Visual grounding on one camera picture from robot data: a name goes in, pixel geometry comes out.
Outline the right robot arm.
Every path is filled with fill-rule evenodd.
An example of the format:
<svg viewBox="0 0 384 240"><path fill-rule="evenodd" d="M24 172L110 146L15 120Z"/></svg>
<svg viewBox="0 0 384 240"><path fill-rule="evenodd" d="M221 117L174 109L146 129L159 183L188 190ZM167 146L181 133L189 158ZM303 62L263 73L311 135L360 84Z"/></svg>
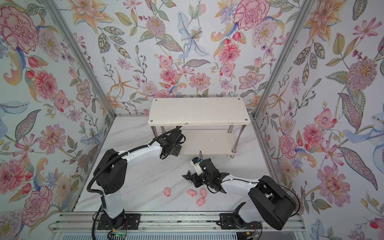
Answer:
<svg viewBox="0 0 384 240"><path fill-rule="evenodd" d="M223 229L246 229L255 224L258 230L265 222L281 231L297 208L295 200L269 176L247 180L221 173L211 159L196 157L191 164L196 172L192 174L188 171L183 178L196 188L206 186L213 194L235 194L247 198L231 214L220 215Z"/></svg>

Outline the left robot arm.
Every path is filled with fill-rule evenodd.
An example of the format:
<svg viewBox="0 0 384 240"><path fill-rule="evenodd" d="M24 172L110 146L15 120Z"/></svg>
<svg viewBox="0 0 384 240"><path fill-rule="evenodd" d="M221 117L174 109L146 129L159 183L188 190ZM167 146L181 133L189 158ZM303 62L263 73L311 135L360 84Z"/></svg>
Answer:
<svg viewBox="0 0 384 240"><path fill-rule="evenodd" d="M122 218L125 210L120 189L125 183L128 168L151 158L177 157L185 141L181 127L177 126L131 150L106 151L87 185L87 192L100 195L102 210L111 220Z"/></svg>

